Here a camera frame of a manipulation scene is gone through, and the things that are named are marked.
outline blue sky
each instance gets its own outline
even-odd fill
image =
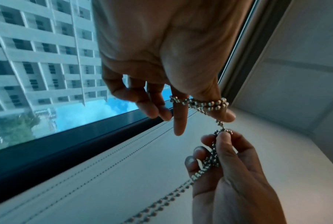
[[[171,89],[162,92],[165,100],[169,99]],[[58,131],[65,131],[95,121],[113,117],[122,113],[138,109],[135,103],[119,99],[96,100],[86,103],[70,104],[57,107],[57,119],[55,119]]]

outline apartment building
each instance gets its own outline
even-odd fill
[[[111,97],[90,4],[0,0],[0,116]]]

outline ball chain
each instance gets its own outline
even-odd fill
[[[220,100],[217,101],[204,102],[195,99],[179,99],[176,96],[175,97],[170,96],[170,102],[182,103],[183,105],[188,105],[190,108],[196,109],[198,112],[205,115],[207,115],[206,111],[222,110],[224,108],[226,109],[229,105],[229,103],[226,101],[225,98],[221,98]],[[220,130],[216,130],[214,132],[215,136],[218,136],[218,134],[222,131],[226,131],[229,134],[233,134],[231,130],[224,128],[223,122],[219,120],[215,121],[221,127]],[[194,182],[198,180],[205,172],[210,170],[211,167],[219,167],[220,164],[215,146],[216,146],[216,141],[213,141],[211,147],[211,155],[206,157],[202,161],[202,169],[200,169],[198,172],[192,175],[189,180],[181,184],[180,187],[176,188],[173,192],[167,194],[163,198],[157,200],[150,206],[138,212],[136,215],[122,222],[122,224],[127,224],[127,223],[143,224],[149,222],[152,217],[157,216],[157,214],[163,211],[166,206],[169,206],[170,203],[175,201],[177,197],[180,197],[181,193],[184,193],[187,189],[189,189],[190,186],[192,186]]]

